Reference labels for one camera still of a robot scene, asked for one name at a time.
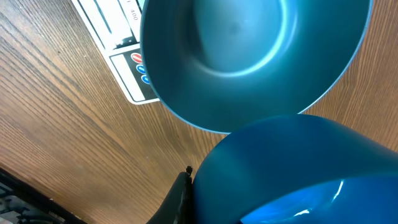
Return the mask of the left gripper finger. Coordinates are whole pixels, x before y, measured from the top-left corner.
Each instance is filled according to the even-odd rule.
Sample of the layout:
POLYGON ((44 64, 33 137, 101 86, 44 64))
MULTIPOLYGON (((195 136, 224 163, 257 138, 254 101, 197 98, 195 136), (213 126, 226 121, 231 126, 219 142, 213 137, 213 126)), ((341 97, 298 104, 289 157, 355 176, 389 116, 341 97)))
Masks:
POLYGON ((191 224, 193 223, 193 168, 179 173, 167 196, 147 224, 191 224))

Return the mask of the blue plastic measuring scoop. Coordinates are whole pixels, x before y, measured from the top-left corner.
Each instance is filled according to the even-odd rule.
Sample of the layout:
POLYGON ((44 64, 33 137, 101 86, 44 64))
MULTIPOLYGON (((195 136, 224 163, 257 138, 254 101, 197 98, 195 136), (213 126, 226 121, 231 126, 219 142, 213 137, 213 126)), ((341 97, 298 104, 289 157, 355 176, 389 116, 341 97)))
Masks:
POLYGON ((193 201, 195 223, 396 223, 397 153, 318 116, 265 119, 213 148, 193 201))

